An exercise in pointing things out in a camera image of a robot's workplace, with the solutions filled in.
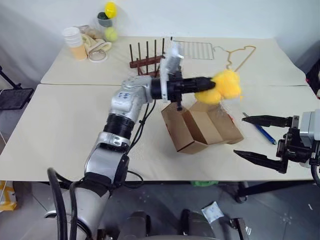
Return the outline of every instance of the yellow pom-pom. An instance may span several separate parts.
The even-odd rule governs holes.
[[[215,87],[206,91],[197,92],[195,98],[205,104],[218,104],[223,98],[237,98],[241,94],[239,76],[232,70],[224,70],[212,79]]]
[[[118,39],[117,31],[113,26],[107,27],[106,30],[104,31],[104,35],[106,39],[110,42],[114,42]]]
[[[109,18],[112,19],[117,16],[117,7],[114,2],[110,1],[104,7],[104,13]]]

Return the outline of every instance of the gray floor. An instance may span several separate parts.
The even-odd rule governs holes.
[[[50,187],[38,182],[14,184],[18,208],[0,213],[0,239],[19,240],[53,204]],[[152,235],[176,234],[183,209],[200,212],[217,201],[225,214],[212,224],[215,237],[238,240],[229,227],[229,218],[244,218],[252,228],[250,240],[319,240],[320,189],[303,185],[249,197],[238,204],[232,198],[235,187],[194,187],[187,184],[144,185],[139,189],[120,188],[107,203],[101,226],[120,227],[134,211],[151,216]]]

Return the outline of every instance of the green ball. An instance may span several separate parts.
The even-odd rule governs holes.
[[[116,29],[113,26],[107,27],[104,31],[106,39],[110,42],[114,42],[118,39],[118,34]]]

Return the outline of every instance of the white wall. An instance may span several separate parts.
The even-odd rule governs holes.
[[[0,65],[35,86],[58,54],[62,29],[94,23],[106,0],[2,0]],[[319,58],[320,0],[114,0],[124,36],[275,38],[307,71]]]

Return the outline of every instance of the white table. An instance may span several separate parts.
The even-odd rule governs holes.
[[[123,80],[137,75],[136,68],[130,68],[129,44],[132,44],[134,60],[138,55],[138,42],[141,47],[141,58],[146,56],[146,41],[149,42],[149,56],[154,54],[154,39],[157,39],[157,54],[162,51],[161,37],[120,37],[112,43],[107,53],[108,59],[102,63],[92,63],[88,59],[77,61],[67,47],[63,47],[54,63],[42,78],[42,84],[52,85],[120,85]],[[228,53],[244,46],[256,47],[255,52],[238,70],[243,86],[296,86],[307,85],[305,74],[299,70],[279,48],[274,39],[245,38],[198,38],[175,37],[173,40],[185,42],[208,43],[214,48],[213,60],[190,59],[182,61],[182,72],[185,78],[193,76],[214,76],[225,69],[228,64]],[[170,45],[170,38],[165,38],[165,50]],[[237,66],[247,57],[252,48],[232,54],[231,68]]]
[[[0,156],[0,179],[47,181],[48,167],[71,180],[82,178],[86,159],[106,123],[111,97],[118,88],[40,84]],[[243,96],[242,100],[225,101],[223,105],[233,116],[244,140],[234,145],[211,145],[194,155],[176,152],[160,113],[165,104],[158,101],[140,142],[129,154],[129,168],[146,181],[311,179],[310,170],[298,163],[290,162],[287,174],[281,174],[240,158],[233,149],[277,159],[277,147],[254,126],[242,122],[242,112],[301,116],[305,111],[319,108],[312,90],[307,86],[246,86]],[[183,96],[184,106],[189,107],[193,102],[193,94]],[[267,131],[279,139],[286,129],[270,127]],[[130,174],[127,179],[137,180]]]

